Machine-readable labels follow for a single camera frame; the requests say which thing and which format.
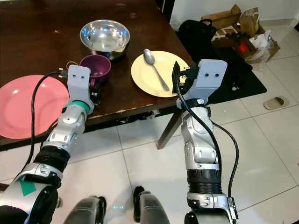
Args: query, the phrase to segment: plate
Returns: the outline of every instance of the plate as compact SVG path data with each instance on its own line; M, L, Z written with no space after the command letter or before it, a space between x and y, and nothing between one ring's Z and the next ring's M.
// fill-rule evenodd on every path
M150 95L156 97L173 97L176 94L172 94L172 70L175 61L178 62L181 71L188 67L180 57L166 52L166 51L152 51L155 58L155 67L159 71L159 74L168 85L170 91L165 91L159 81L153 66L148 65L143 57L143 54L138 56L132 64L131 75L138 87Z
M0 88L0 135L11 139L31 137L31 97L41 75L24 76ZM48 77L35 99L35 134L45 132L61 115L69 93L57 79Z

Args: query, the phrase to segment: dark wooden table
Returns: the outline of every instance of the dark wooden table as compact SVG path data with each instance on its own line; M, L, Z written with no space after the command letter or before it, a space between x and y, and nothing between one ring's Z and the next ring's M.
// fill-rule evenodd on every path
M163 50L192 60L154 0L18 0L0 2L0 87L27 75L47 74L89 55L79 32L88 22L110 19L124 24L131 39L126 54L112 61L102 103L86 126L175 105L139 89L131 65L142 50ZM0 151L28 144L0 136Z

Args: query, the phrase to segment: pink plate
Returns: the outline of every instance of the pink plate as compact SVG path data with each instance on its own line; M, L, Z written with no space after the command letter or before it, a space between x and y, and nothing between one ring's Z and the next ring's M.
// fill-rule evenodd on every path
M15 79L0 88L0 135L11 139L31 137L31 97L43 76ZM57 79L48 77L39 86L35 99L35 134L45 132L57 119L69 93Z

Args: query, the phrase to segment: metal spoon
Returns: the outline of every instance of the metal spoon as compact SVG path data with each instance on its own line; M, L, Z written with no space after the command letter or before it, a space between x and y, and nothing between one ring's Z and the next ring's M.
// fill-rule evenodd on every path
M151 53L151 51L149 49L144 49L143 50L143 56L144 56L144 60L147 64L150 64L154 67L158 77L159 77L159 80L160 80L160 83L163 87L163 89L165 91L169 91L169 88L167 86L167 84L165 83L165 81L162 79L162 77L160 76L159 72L157 71L156 67L154 66L154 63L155 63L155 58L153 56L153 54Z

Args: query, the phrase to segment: purple cup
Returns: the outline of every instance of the purple cup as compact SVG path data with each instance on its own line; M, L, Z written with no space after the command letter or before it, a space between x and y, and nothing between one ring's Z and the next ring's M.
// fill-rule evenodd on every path
M92 71L90 87L93 89L96 82L102 83L108 79L111 62L103 55L89 55L82 59L80 66L88 67Z

